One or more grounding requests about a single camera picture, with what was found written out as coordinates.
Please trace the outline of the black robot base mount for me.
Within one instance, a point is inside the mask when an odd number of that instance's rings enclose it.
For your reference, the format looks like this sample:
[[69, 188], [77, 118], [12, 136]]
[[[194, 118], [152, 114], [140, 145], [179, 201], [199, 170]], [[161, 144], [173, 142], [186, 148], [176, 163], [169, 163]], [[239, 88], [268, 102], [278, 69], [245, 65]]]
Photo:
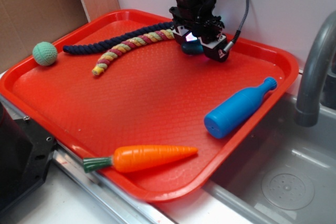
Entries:
[[1, 214], [46, 180], [55, 137], [33, 119], [13, 119], [1, 105]]

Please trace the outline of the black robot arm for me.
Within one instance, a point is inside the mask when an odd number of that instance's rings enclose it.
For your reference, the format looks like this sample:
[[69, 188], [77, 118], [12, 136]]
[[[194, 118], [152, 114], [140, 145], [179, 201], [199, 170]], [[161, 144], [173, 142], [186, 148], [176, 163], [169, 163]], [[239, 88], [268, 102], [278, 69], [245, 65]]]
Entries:
[[227, 37], [223, 33], [221, 17], [213, 15], [217, 0], [175, 0], [171, 7], [173, 33], [178, 44], [187, 43], [192, 34], [199, 40], [203, 54], [212, 60], [224, 62], [229, 56]]

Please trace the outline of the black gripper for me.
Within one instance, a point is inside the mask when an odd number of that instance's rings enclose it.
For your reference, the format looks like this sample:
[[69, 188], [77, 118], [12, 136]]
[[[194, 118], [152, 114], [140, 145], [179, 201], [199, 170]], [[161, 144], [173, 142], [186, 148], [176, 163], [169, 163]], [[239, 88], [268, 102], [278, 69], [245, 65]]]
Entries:
[[199, 37], [204, 55], [217, 62], [224, 62], [229, 56], [228, 45], [221, 17], [213, 15], [216, 0], [176, 0], [170, 8], [173, 16], [172, 30], [175, 41], [182, 45]]

